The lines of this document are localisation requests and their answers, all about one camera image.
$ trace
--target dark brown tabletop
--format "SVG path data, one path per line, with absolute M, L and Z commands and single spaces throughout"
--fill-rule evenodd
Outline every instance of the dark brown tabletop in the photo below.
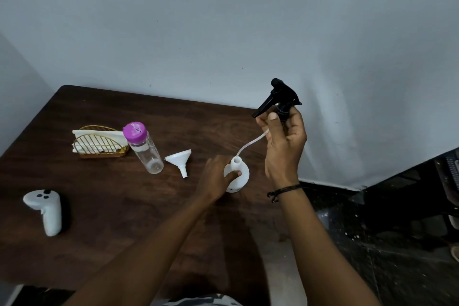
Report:
M 0 158 L 0 279 L 78 288 L 177 210 L 194 192 L 208 158 L 234 156 L 261 134 L 251 113 L 232 106 L 61 87 Z M 167 162 L 161 173 L 149 174 L 132 151 L 102 159 L 72 153 L 73 129 L 104 125 L 121 130 L 131 121 L 146 125 L 162 157 L 191 149 L 188 178 Z M 280 207 L 266 196 L 265 151 L 262 140 L 242 153 L 249 182 L 240 192 L 226 194 L 199 220 L 166 278 L 164 295 L 218 291 L 240 300 L 248 300 L 249 293 L 267 297 L 263 266 L 270 258 L 262 258 L 260 250 L 287 236 Z M 69 204 L 70 226 L 55 237 L 45 235 L 39 211 L 22 202 L 24 194 L 37 189 L 53 189 Z

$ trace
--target black spray trigger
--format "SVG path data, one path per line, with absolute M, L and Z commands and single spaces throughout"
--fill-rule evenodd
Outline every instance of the black spray trigger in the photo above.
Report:
M 258 110 L 252 114 L 252 117 L 260 116 L 273 105 L 277 104 L 275 112 L 279 115 L 281 121 L 286 121 L 290 116 L 290 108 L 294 105 L 301 105 L 301 102 L 295 91 L 284 84 L 282 80 L 274 78 L 271 80 L 271 85 L 273 86 L 271 94 Z

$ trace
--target wire rack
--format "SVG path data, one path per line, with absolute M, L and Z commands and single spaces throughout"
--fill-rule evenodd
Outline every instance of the wire rack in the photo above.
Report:
M 83 126 L 80 129 L 92 131 L 118 131 L 114 128 L 99 125 Z M 128 145 L 122 147 L 117 141 L 96 133 L 88 133 L 79 136 L 73 142 L 73 148 L 81 158 L 121 157 L 129 150 Z

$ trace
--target purple bottle cap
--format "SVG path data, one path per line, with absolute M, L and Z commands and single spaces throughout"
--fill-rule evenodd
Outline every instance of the purple bottle cap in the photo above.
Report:
M 148 131 L 141 122 L 131 122 L 123 127 L 123 135 L 129 143 L 138 144 L 145 141 Z

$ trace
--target person's left forearm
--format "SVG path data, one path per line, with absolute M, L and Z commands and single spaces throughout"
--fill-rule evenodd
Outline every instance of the person's left forearm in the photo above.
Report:
M 194 224 L 212 202 L 194 195 L 154 232 L 116 256 L 66 306 L 149 305 Z

